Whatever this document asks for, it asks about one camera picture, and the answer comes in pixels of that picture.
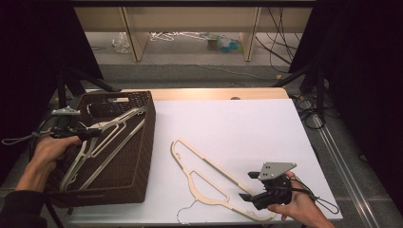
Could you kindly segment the brown wicker basket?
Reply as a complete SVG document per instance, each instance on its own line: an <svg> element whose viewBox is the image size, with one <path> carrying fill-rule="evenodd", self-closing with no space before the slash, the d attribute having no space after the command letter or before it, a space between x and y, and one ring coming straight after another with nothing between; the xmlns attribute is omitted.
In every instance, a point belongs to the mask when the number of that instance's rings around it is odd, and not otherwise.
<svg viewBox="0 0 403 228"><path fill-rule="evenodd" d="M144 201L152 158L156 110L149 91L118 93L87 93L76 108L81 115L75 124L79 129L88 129L100 122L108 122L135 107L145 106L144 114L127 121L127 128L96 158L88 159L67 191L59 189L60 183L78 155L81 145L71 148L57 162L46 184L45 193L53 205L60 208L91 205L141 203ZM83 183L100 166L112 149L142 120L144 126L131 138L101 174L87 188Z"/></svg>

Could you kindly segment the clear plastic bag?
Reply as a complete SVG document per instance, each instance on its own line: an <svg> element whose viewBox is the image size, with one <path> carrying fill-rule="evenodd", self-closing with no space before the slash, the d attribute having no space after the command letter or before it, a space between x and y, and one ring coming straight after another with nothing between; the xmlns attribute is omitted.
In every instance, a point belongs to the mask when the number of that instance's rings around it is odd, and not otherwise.
<svg viewBox="0 0 403 228"><path fill-rule="evenodd" d="M125 32L120 32L117 38L114 38L111 42L112 46L118 53L130 53L130 44L127 40Z"/></svg>

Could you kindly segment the beige wooden clothes hanger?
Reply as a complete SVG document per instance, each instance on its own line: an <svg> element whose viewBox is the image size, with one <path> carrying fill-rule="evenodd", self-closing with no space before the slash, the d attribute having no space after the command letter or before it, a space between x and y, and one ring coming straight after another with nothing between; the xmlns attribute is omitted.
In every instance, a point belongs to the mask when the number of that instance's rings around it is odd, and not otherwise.
<svg viewBox="0 0 403 228"><path fill-rule="evenodd" d="M95 158L103 152L126 129L126 123L120 121L100 122L92 125L89 130L95 130L94 137L84 140L80 154L87 158Z"/></svg>
<svg viewBox="0 0 403 228"><path fill-rule="evenodd" d="M146 110L145 106L142 107L135 107L130 110L128 110L126 113L116 117L115 119L109 121L120 121L120 122L125 122L126 127L127 127L127 121L137 115L144 114ZM101 172L107 167L107 165L114 159L114 157L123 149L123 147L131 140L131 138L144 126L145 119L142 119L129 133L128 135L117 145L115 146L112 151L109 153L109 155L104 159L104 161L100 164L100 166L91 174L91 176L83 183L83 185L80 187L80 190L87 189L93 182L94 180L101 174ZM75 182L78 173L82 166L85 164L85 162L88 159L93 159L93 158L85 158L83 155L80 154L80 151L78 155L76 156L74 162L64 175L59 189L61 191L67 191L68 186Z"/></svg>
<svg viewBox="0 0 403 228"><path fill-rule="evenodd" d="M206 205L214 205L214 206L222 206L226 209L229 209L247 219L250 219L255 222L259 223L268 223L269 221L272 221L276 216L277 213L271 212L268 216L265 217L259 217L256 213L250 211L250 210L242 210L239 207L233 205L230 203L230 196L223 190L221 189L218 185L216 185L214 182L212 182L210 179L208 179L205 175L203 175L201 172L199 172L196 169L189 169L185 166L185 164L182 161L182 156L179 152L176 151L176 145L178 143L181 143L184 147L189 149L193 154L195 154L198 158L200 158L202 161L204 161L206 164L208 164L210 167L215 169L217 172L219 172L223 177L225 177L227 180L231 181L234 183L238 188L240 188L243 192L255 196L255 192L249 188L247 185L242 183L241 181L237 180L233 176L231 176L228 172L220 168L218 165L213 163L210 159L205 157L203 153L198 151L194 146L186 142L185 140L182 139L177 139L173 141L170 145L170 153L177 165L181 168L183 171L184 175L186 176L187 179L187 186L188 189L191 193L191 195L194 198L194 201L201 202ZM215 190L218 190L223 196L224 200L220 199L212 199L207 197L206 195L202 194L194 181L194 178L192 177L193 174L198 175L200 178L202 178L204 181L206 181L210 186L212 186Z"/></svg>

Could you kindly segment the person's right hand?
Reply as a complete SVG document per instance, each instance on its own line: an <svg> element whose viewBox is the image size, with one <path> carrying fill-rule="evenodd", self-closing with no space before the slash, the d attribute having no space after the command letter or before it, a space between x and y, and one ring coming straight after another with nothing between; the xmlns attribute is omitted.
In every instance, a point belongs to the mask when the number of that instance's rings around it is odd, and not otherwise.
<svg viewBox="0 0 403 228"><path fill-rule="evenodd" d="M292 193L292 199L288 204L272 204L267 209L271 212L281 214L282 220L292 218L305 225L313 223L315 213L317 212L317 206L311 198L297 191Z"/></svg>

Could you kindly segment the beige wooden shelf unit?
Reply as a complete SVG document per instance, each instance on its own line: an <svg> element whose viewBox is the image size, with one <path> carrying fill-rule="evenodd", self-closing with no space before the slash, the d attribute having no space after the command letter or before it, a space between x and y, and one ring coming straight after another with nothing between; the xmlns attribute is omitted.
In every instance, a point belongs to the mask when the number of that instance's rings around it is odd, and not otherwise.
<svg viewBox="0 0 403 228"><path fill-rule="evenodd" d="M311 15L309 8L285 7L76 7L87 32L124 32L132 58L139 62L151 31L237 32L244 60L252 60L255 35L275 32L302 33Z"/></svg>

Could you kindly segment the aluminium rail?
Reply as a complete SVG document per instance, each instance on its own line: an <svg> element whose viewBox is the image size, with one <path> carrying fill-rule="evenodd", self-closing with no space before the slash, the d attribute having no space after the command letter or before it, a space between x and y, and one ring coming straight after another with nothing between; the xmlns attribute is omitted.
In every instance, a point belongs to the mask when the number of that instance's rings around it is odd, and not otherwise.
<svg viewBox="0 0 403 228"><path fill-rule="evenodd" d="M313 117L313 122L318 128L321 139L324 141L327 151L335 164L336 170L341 177L344 186L358 212L365 228L380 228L379 222L374 215L374 210L372 209L370 203L365 199L363 192L355 180L352 171L345 162L342 154L336 145L330 130L326 126L326 123L320 119L320 116L315 114Z"/></svg>

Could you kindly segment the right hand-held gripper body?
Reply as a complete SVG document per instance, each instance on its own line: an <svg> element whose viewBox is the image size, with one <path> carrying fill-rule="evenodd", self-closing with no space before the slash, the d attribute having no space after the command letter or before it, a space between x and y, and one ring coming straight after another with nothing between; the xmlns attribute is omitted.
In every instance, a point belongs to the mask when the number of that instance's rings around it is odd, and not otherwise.
<svg viewBox="0 0 403 228"><path fill-rule="evenodd" d="M252 203L258 210L291 201L291 182L285 173L296 166L294 162L266 162L262 166L258 180L262 182L264 192L252 197Z"/></svg>

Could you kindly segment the black metal stand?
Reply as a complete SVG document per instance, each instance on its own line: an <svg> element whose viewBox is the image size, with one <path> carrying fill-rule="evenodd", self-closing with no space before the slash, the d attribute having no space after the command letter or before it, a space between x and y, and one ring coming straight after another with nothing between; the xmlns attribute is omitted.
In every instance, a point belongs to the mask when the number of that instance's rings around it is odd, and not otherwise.
<svg viewBox="0 0 403 228"><path fill-rule="evenodd" d="M320 64L308 64L301 69L295 71L290 76L274 84L274 87L283 87L293 82L295 79L303 76L303 82L301 83L299 90L303 94L309 93L313 88L317 90L317 104L316 114L321 119L323 124L326 123L324 119L324 80L325 71Z"/></svg>
<svg viewBox="0 0 403 228"><path fill-rule="evenodd" d="M86 92L83 85L81 84L82 80L87 81L107 92L120 92L119 88L108 85L100 79L92 77L78 68L74 68L71 66L63 67L60 70L60 73L57 75L57 94L59 99L58 110L68 109L66 94L67 88L73 96L81 96Z"/></svg>

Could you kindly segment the white paper sheet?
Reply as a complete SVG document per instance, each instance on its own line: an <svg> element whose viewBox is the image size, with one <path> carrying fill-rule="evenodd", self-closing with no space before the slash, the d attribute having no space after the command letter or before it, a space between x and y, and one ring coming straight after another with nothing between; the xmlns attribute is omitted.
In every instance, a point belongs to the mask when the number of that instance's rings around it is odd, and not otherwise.
<svg viewBox="0 0 403 228"><path fill-rule="evenodd" d="M177 139L194 146L255 194L262 192L263 185L250 179L248 172L259 171L266 162L294 162L297 165L294 173L316 196L327 200L323 214L331 220L341 219L292 101L158 101L155 107L154 148L144 202L77 208L71 223L111 227L247 224L248 218L229 209L194 201L186 176L170 153L170 145ZM176 151L187 168L198 170L223 189L231 204L242 210L255 209L252 203L240 198L240 188L181 143L176 145ZM202 194L224 200L218 190L198 175L192 177Z"/></svg>

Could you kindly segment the colourful plastic clips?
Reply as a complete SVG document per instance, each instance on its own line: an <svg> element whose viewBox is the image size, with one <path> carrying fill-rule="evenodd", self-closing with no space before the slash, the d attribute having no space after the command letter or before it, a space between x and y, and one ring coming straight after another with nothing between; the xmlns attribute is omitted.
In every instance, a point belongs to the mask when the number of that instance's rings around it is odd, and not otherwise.
<svg viewBox="0 0 403 228"><path fill-rule="evenodd" d="M231 51L243 52L242 45L239 41L222 35L208 34L205 40L209 49L219 50L222 53Z"/></svg>

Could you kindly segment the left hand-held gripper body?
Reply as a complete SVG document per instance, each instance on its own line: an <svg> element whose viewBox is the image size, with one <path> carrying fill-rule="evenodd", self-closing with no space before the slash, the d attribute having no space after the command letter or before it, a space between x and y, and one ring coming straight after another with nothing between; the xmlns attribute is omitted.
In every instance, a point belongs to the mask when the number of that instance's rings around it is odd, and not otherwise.
<svg viewBox="0 0 403 228"><path fill-rule="evenodd" d="M62 139L76 134L75 121L81 115L80 110L66 106L51 111L51 116L55 117L54 126L50 129L51 137Z"/></svg>

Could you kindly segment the white hangers on floor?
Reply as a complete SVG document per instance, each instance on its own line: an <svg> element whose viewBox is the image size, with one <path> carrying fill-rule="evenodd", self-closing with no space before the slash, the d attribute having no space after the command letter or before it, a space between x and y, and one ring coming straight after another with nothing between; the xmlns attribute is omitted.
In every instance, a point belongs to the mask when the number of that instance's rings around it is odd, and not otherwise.
<svg viewBox="0 0 403 228"><path fill-rule="evenodd" d="M205 40L205 37L199 32L150 32L150 40L156 42L158 40L173 42L178 37L186 37L196 40Z"/></svg>

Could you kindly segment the person's left hand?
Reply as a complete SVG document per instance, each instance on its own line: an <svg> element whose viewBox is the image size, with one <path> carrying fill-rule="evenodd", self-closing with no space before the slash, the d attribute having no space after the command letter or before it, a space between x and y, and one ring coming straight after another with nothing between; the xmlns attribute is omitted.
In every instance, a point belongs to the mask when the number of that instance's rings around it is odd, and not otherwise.
<svg viewBox="0 0 403 228"><path fill-rule="evenodd" d="M71 146L81 143L77 136L63 139L54 139L49 135L43 136L36 144L29 166L41 173L52 171L56 167L56 162L64 156Z"/></svg>

